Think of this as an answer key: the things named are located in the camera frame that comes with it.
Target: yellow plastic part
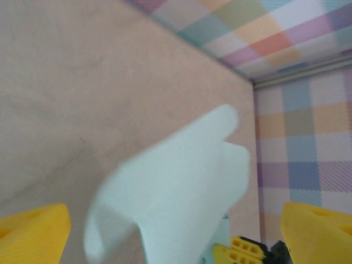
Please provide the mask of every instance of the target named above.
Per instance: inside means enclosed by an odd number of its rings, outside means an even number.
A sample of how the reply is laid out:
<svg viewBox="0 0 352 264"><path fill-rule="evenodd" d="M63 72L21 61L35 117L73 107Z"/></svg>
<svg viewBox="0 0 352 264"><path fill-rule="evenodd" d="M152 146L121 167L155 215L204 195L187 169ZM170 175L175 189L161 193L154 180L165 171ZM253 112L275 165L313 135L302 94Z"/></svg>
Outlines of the yellow plastic part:
<svg viewBox="0 0 352 264"><path fill-rule="evenodd" d="M240 236L231 237L231 242L231 248L234 250L243 252L260 260L265 257L265 253L258 245L243 240Z"/></svg>
<svg viewBox="0 0 352 264"><path fill-rule="evenodd" d="M262 264L262 261L238 250L216 244L213 247L216 264Z"/></svg>
<svg viewBox="0 0 352 264"><path fill-rule="evenodd" d="M352 263L352 215L288 202L280 226L295 264Z"/></svg>
<svg viewBox="0 0 352 264"><path fill-rule="evenodd" d="M59 263L70 227L62 203L0 219L0 263Z"/></svg>

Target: plaid fabric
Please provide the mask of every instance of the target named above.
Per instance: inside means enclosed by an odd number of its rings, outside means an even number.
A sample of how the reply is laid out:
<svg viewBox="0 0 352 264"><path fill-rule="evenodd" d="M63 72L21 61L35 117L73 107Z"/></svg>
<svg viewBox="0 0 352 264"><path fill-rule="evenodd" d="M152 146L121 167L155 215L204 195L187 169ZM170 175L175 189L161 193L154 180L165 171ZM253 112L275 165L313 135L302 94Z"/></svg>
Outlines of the plaid fabric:
<svg viewBox="0 0 352 264"><path fill-rule="evenodd" d="M352 214L352 69L255 91L263 242L288 201Z"/></svg>
<svg viewBox="0 0 352 264"><path fill-rule="evenodd" d="M352 0L128 0L253 81L352 48Z"/></svg>

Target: beige surface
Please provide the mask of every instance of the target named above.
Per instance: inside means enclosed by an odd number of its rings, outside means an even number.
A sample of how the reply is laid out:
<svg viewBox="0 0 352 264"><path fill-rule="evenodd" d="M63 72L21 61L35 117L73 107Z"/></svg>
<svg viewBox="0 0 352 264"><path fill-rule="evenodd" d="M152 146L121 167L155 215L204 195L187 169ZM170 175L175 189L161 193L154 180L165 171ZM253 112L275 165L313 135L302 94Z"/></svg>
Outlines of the beige surface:
<svg viewBox="0 0 352 264"><path fill-rule="evenodd" d="M240 125L228 141L252 158L231 232L259 239L248 82L121 1L3 0L0 16L0 216L67 203L73 227L61 262L85 263L84 215L104 176L229 103Z"/></svg>

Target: pastel plaid wall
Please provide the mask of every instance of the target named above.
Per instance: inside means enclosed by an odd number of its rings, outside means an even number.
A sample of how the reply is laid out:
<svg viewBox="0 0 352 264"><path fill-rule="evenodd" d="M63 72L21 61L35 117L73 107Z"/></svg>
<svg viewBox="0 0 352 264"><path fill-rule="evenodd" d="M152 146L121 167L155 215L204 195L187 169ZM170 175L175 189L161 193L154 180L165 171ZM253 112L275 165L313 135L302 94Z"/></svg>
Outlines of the pastel plaid wall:
<svg viewBox="0 0 352 264"><path fill-rule="evenodd" d="M253 81L352 53L352 0L129 2Z"/></svg>
<svg viewBox="0 0 352 264"><path fill-rule="evenodd" d="M255 91L261 236L288 201L352 214L352 69Z"/></svg>

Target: checkered fabric wall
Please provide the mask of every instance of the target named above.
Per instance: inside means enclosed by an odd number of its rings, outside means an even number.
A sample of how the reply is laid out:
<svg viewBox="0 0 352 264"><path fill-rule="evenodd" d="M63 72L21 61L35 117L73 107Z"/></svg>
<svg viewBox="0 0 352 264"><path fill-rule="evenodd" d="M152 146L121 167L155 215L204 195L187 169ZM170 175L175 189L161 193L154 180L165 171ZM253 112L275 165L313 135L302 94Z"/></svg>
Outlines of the checkered fabric wall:
<svg viewBox="0 0 352 264"><path fill-rule="evenodd" d="M352 0L128 0L258 81L352 53Z"/></svg>
<svg viewBox="0 0 352 264"><path fill-rule="evenodd" d="M282 239L283 204L352 214L352 69L255 91L263 242Z"/></svg>

